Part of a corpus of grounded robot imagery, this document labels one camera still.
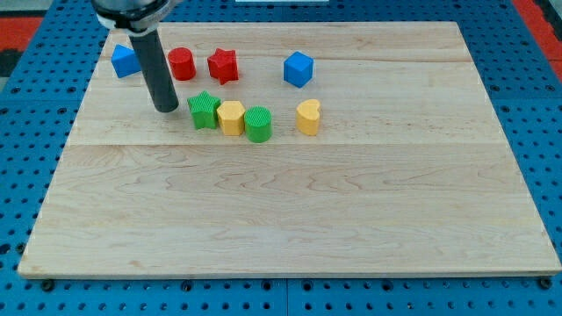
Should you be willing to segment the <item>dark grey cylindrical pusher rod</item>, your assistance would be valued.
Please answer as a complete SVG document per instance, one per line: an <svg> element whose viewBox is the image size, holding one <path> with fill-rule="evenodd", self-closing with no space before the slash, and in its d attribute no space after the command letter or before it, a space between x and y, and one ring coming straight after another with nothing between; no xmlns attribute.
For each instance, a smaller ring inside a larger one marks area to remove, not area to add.
<svg viewBox="0 0 562 316"><path fill-rule="evenodd" d="M174 111L178 107L178 98L158 31L154 29L129 39L155 109L162 113Z"/></svg>

